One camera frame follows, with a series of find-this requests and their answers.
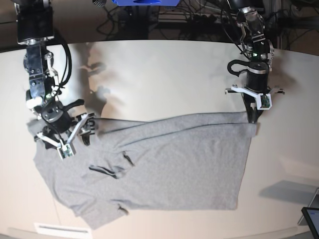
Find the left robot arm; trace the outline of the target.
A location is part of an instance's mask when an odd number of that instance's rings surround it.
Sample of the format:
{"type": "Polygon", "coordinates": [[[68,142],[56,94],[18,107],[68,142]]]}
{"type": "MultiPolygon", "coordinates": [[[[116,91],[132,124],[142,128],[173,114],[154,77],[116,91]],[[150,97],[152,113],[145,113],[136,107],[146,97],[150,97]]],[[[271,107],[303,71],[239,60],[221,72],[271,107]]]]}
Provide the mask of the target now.
{"type": "Polygon", "coordinates": [[[233,41],[246,61],[232,60],[228,72],[239,77],[246,74],[242,86],[233,85],[225,93],[241,94],[248,122],[256,123],[264,111],[272,107],[268,76],[272,70],[274,48],[264,34],[265,21],[258,13],[261,0],[222,0],[220,17],[228,17],[230,25],[241,30],[238,41],[233,41]]]}

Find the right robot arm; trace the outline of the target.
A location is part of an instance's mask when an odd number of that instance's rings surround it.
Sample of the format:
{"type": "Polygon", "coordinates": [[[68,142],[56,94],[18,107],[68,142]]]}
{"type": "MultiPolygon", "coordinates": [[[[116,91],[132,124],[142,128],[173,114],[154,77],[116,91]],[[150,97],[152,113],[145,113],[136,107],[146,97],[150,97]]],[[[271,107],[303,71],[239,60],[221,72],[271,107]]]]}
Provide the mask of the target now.
{"type": "Polygon", "coordinates": [[[58,98],[71,78],[72,58],[68,44],[53,26],[50,1],[15,0],[13,3],[17,15],[17,42],[26,46],[23,60],[29,82],[26,106],[45,123],[34,139],[42,140],[46,148],[56,148],[67,154],[71,153],[71,143],[77,135],[89,146],[94,114],[72,117],[69,110],[84,105],[84,100],[78,99],[65,106],[58,98]],[[62,79],[53,68],[53,53],[46,48],[47,41],[52,39],[62,45],[66,55],[62,79]]]}

